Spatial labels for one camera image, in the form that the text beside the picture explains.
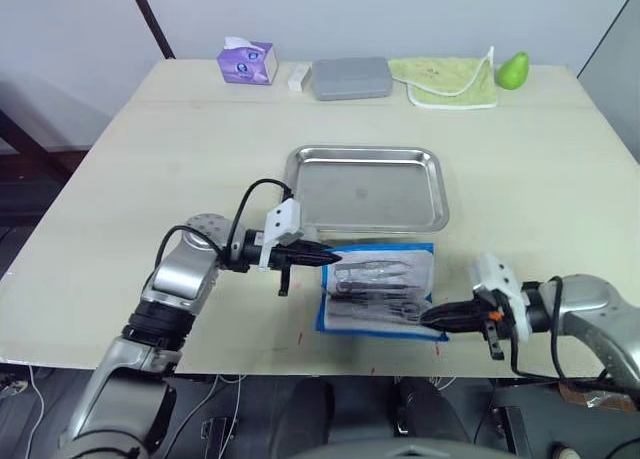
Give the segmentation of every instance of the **green pear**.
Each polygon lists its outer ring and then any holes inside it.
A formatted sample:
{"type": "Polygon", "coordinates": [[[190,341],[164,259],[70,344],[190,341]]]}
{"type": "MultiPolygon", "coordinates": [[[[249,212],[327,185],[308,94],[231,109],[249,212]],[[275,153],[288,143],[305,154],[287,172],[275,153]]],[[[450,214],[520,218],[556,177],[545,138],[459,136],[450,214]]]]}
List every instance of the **green pear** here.
{"type": "Polygon", "coordinates": [[[498,69],[498,84],[505,89],[517,89],[527,80],[528,74],[529,56],[519,52],[498,69]]]}

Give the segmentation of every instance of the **white cable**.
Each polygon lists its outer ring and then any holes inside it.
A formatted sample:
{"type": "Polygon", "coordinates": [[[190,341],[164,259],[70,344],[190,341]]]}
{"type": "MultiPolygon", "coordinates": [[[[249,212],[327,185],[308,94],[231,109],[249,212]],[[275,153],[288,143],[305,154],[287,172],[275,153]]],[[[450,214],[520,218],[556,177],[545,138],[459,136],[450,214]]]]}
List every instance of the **white cable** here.
{"type": "Polygon", "coordinates": [[[191,412],[189,412],[189,414],[187,414],[187,416],[182,420],[182,422],[178,426],[178,429],[176,429],[176,432],[174,433],[173,437],[171,438],[171,441],[169,442],[169,447],[167,448],[165,453],[162,455],[162,459],[167,459],[167,457],[169,457],[169,453],[171,452],[171,449],[173,449],[173,445],[175,444],[176,440],[178,439],[178,436],[180,435],[180,433],[182,432],[182,429],[184,429],[184,426],[186,426],[187,422],[189,422],[189,419],[191,419],[193,417],[193,415],[196,412],[198,412],[200,410],[200,408],[202,406],[204,406],[209,399],[211,399],[211,396],[213,396],[213,393],[216,390],[216,386],[218,385],[218,378],[219,377],[220,376],[216,376],[216,378],[213,381],[213,385],[211,386],[211,389],[209,389],[209,392],[207,393],[207,395],[204,396],[204,399],[202,399],[198,403],[198,405],[196,407],[191,409],[191,412]]]}
{"type": "Polygon", "coordinates": [[[220,375],[220,380],[226,384],[237,384],[239,382],[242,382],[242,380],[247,377],[246,374],[243,374],[242,376],[238,376],[238,379],[236,379],[235,381],[230,381],[229,379],[225,379],[222,374],[220,375]]]}
{"type": "Polygon", "coordinates": [[[33,390],[36,391],[36,394],[38,395],[38,399],[40,399],[40,415],[38,416],[38,420],[33,425],[33,428],[29,433],[29,440],[27,441],[27,452],[25,452],[24,454],[25,459],[29,459],[29,456],[31,455],[31,445],[33,444],[33,436],[35,435],[36,429],[38,429],[38,426],[40,425],[40,423],[42,422],[42,418],[44,417],[44,397],[42,397],[42,393],[40,392],[40,389],[38,389],[38,386],[36,386],[36,381],[33,377],[33,366],[31,364],[29,364],[29,378],[31,379],[31,386],[33,387],[33,390]]]}
{"type": "Polygon", "coordinates": [[[224,451],[227,448],[227,444],[229,444],[229,439],[231,439],[231,433],[233,432],[233,426],[236,423],[236,418],[238,417],[238,408],[240,407],[240,386],[242,385],[242,379],[238,379],[237,382],[238,382],[238,397],[236,398],[236,410],[233,413],[231,428],[229,428],[229,434],[227,434],[227,438],[224,441],[224,445],[222,446],[222,449],[220,449],[220,454],[218,455],[218,459],[222,459],[222,455],[224,454],[224,451]]]}
{"type": "Polygon", "coordinates": [[[449,382],[447,382],[444,386],[439,387],[438,390],[439,391],[444,391],[447,387],[449,387],[451,384],[453,384],[453,381],[455,381],[456,379],[457,379],[457,377],[452,377],[449,382]]]}

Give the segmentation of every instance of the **white wall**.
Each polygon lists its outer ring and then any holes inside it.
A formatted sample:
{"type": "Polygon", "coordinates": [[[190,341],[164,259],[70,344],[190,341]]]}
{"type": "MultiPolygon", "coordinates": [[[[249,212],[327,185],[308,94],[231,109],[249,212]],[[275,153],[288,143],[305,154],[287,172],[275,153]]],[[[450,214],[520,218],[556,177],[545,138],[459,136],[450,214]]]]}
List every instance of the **white wall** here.
{"type": "Polygon", "coordinates": [[[630,0],[580,81],[640,162],[640,0],[630,0]]]}
{"type": "MultiPolygon", "coordinates": [[[[176,55],[225,34],[284,59],[526,50],[579,71],[624,0],[149,0],[176,55]]],[[[161,55],[133,0],[0,0],[0,108],[49,148],[92,144],[161,55]]]]}

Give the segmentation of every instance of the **small white box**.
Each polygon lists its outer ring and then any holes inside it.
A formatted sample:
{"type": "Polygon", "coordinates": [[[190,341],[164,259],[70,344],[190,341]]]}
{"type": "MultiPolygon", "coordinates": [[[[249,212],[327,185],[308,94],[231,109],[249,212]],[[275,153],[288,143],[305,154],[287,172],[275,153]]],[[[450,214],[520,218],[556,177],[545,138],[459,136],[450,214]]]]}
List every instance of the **small white box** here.
{"type": "Polygon", "coordinates": [[[309,81],[309,74],[311,67],[308,64],[298,64],[289,79],[287,80],[287,84],[289,85],[289,89],[296,92],[302,92],[305,84],[309,81]]]}

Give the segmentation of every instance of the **robotic arm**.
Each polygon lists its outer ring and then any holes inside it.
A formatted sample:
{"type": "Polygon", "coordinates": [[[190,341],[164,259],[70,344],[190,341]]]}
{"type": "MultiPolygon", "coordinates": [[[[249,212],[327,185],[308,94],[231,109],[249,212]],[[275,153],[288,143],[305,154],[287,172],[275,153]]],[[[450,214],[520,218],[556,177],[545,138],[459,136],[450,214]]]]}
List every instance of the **robotic arm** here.
{"type": "Polygon", "coordinates": [[[640,309],[604,279],[575,274],[521,284],[489,253],[478,258],[470,275],[474,299],[430,309],[421,317],[423,325],[454,333],[481,332],[496,360],[504,359],[499,339],[510,339],[514,373],[533,378],[544,377],[517,369],[518,343],[526,343],[532,333],[551,331],[552,359],[560,379],[566,379],[554,342],[557,336],[574,336],[596,354],[604,376],[611,378],[612,384],[601,380],[591,387],[640,390],[640,309]]]}
{"type": "MultiPolygon", "coordinates": [[[[257,264],[280,270],[279,294],[286,295],[291,265],[340,260],[328,246],[299,239],[299,209],[289,200],[268,214],[264,232],[245,229],[237,221],[234,227],[216,214],[195,216],[170,231],[182,230],[179,244],[158,257],[135,312],[91,376],[55,458],[147,459],[158,448],[176,399],[165,379],[174,373],[220,269],[247,272],[257,264]],[[291,215],[283,221],[285,212],[291,215]]],[[[504,359],[499,339],[510,339],[514,372],[517,345],[531,333],[573,335],[596,353],[614,383],[640,389],[640,310],[609,283],[574,275],[520,284],[490,254],[479,258],[471,277],[471,301],[431,308],[421,323],[452,333],[479,331],[494,359],[504,359]]]]}
{"type": "MultiPolygon", "coordinates": [[[[231,221],[201,214],[179,227],[185,229],[179,244],[159,262],[128,324],[91,376],[55,457],[148,458],[162,442],[175,404],[175,391],[164,379],[180,361],[180,349],[218,270],[247,272],[261,255],[265,262],[262,231],[238,225],[229,256],[220,257],[226,251],[231,221]]],[[[321,266],[340,260],[325,250],[328,246],[296,236],[289,230],[269,239],[266,265],[282,271],[280,295],[287,294],[291,265],[321,266]]]]}

